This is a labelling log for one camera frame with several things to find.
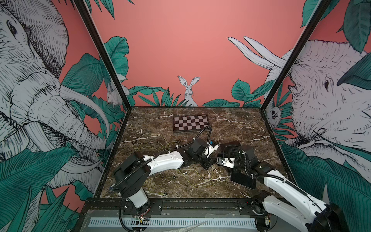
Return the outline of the black smartphone blue edge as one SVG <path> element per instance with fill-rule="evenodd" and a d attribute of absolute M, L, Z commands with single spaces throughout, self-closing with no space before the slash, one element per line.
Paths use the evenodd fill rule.
<path fill-rule="evenodd" d="M 223 143 L 220 145 L 220 148 L 221 149 L 225 149 L 227 147 L 239 147 L 241 146 L 240 142 L 239 141 L 232 141 L 232 142 L 228 142 L 228 143 Z"/>

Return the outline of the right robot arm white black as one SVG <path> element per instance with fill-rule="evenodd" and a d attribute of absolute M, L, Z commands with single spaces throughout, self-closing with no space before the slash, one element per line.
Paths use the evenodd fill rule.
<path fill-rule="evenodd" d="M 251 207 L 258 215 L 271 214 L 301 232 L 348 232 L 341 208 L 310 195 L 265 161 L 259 161 L 254 148 L 231 142 L 221 145 L 216 163 L 231 169 L 231 181 L 249 189 L 257 182 L 277 192 L 279 200 L 267 191 L 253 197 Z"/>

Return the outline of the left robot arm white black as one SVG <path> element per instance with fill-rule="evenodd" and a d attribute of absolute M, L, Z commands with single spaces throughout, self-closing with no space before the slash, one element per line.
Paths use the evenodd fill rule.
<path fill-rule="evenodd" d="M 205 170 L 214 164 L 211 157 L 219 144 L 211 140 L 212 126 L 203 128 L 192 142 L 166 148 L 154 156 L 143 155 L 141 152 L 132 153 L 113 172 L 115 184 L 109 188 L 109 192 L 118 191 L 121 201 L 118 208 L 118 218 L 121 226 L 127 232 L 134 230 L 124 224 L 122 213 L 125 200 L 132 202 L 136 208 L 136 215 L 143 217 L 151 209 L 151 203 L 143 185 L 151 175 L 188 167 L 199 164 Z"/>

